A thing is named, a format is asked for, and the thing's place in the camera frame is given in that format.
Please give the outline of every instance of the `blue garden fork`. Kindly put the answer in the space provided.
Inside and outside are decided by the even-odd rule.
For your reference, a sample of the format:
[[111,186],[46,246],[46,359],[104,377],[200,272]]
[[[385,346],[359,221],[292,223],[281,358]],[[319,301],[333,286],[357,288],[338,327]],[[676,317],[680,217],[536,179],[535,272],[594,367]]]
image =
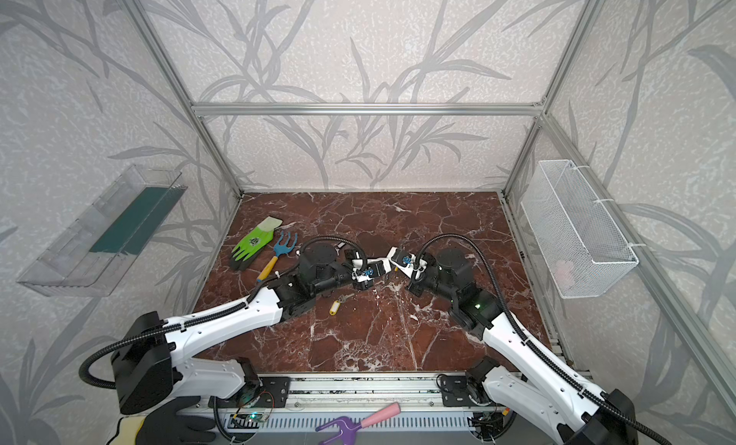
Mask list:
[[264,280],[266,277],[271,274],[271,269],[274,268],[274,265],[276,264],[276,260],[279,256],[288,254],[290,251],[294,250],[294,247],[297,245],[297,239],[299,238],[299,235],[294,233],[294,243],[291,244],[291,247],[289,247],[289,241],[291,239],[291,233],[287,233],[289,235],[288,238],[286,238],[286,242],[281,244],[281,241],[283,240],[283,231],[281,231],[281,237],[278,238],[278,242],[276,242],[276,245],[274,245],[274,255],[273,258],[271,258],[271,261],[269,261],[269,264],[266,265],[265,268],[263,268],[263,271],[261,271],[261,274],[258,276],[257,282],[260,282]]

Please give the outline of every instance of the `pink handle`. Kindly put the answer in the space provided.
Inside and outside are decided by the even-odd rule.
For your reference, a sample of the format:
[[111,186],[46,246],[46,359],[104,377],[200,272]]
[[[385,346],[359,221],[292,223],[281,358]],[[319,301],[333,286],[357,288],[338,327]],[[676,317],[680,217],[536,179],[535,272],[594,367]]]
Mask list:
[[380,423],[381,421],[386,421],[387,419],[393,418],[399,413],[401,413],[401,407],[399,407],[399,403],[393,403],[383,410],[377,411],[368,418],[365,418],[363,421],[361,421],[361,427],[373,426],[373,424]]

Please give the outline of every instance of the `robotic arm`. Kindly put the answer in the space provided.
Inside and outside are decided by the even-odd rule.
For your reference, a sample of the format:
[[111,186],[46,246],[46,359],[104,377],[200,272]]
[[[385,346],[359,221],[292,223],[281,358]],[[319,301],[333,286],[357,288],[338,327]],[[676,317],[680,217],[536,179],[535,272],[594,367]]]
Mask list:
[[[436,258],[426,254],[429,244],[443,237],[470,243],[491,275],[496,296],[477,286],[473,265],[463,251],[446,248]],[[346,250],[345,261],[340,263],[336,248],[315,243],[319,240],[345,241],[356,249]],[[634,408],[628,398],[618,390],[603,392],[529,334],[508,310],[485,258],[467,238],[441,235],[418,255],[393,247],[385,257],[368,259],[356,244],[325,236],[305,243],[300,253],[295,267],[263,282],[257,292],[242,299],[166,321],[156,312],[142,315],[124,340],[87,358],[79,369],[80,377],[89,384],[116,389],[124,414],[140,413],[171,396],[216,396],[245,402],[249,400],[247,380],[254,375],[248,365],[194,356],[244,332],[296,317],[311,309],[320,293],[347,284],[357,291],[367,290],[375,278],[396,268],[411,279],[408,289],[416,296],[430,291],[449,299],[453,319],[499,351],[527,378],[519,380],[499,363],[486,362],[469,378],[475,402],[510,407],[558,444],[635,445],[636,430],[649,431],[632,419]],[[89,373],[92,363],[109,353],[113,353],[114,383]]]

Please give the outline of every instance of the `yellow object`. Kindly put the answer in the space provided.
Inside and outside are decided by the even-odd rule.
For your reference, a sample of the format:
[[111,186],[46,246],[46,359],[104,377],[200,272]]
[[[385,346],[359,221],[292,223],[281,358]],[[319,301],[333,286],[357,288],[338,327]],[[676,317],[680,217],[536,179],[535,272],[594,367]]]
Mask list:
[[135,445],[135,436],[143,426],[145,416],[127,416],[118,423],[118,431],[110,445]]
[[269,261],[269,264],[266,265],[265,268],[263,268],[263,271],[261,271],[261,274],[258,276],[258,279],[257,279],[259,282],[264,280],[266,277],[269,276],[269,274],[271,274],[271,269],[274,268],[274,265],[276,264],[277,259],[278,259],[278,256],[274,255],[274,257],[271,258],[271,261]]

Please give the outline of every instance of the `yellow handle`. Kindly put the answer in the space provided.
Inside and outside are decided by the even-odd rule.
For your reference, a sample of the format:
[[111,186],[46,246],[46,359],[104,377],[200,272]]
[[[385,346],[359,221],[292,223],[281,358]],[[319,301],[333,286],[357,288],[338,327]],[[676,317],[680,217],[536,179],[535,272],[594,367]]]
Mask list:
[[268,277],[269,274],[271,274],[271,269],[274,268],[274,265],[276,264],[277,259],[278,259],[278,256],[274,256],[273,258],[271,258],[271,261],[269,261],[269,264],[266,265],[265,268],[263,268],[263,271],[261,271],[261,275],[258,276],[258,279],[256,279],[257,281],[260,282],[264,280],[266,277]]

